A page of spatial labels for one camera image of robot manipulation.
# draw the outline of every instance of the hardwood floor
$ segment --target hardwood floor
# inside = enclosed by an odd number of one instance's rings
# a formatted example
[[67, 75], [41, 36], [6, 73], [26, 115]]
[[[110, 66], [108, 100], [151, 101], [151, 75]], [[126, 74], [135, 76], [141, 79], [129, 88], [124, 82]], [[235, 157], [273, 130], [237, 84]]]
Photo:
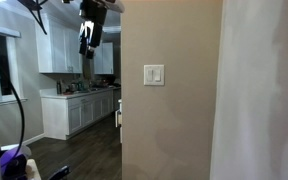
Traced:
[[122, 179], [122, 146], [114, 116], [109, 116], [67, 141], [43, 138], [29, 145], [42, 180], [65, 165], [68, 179]]

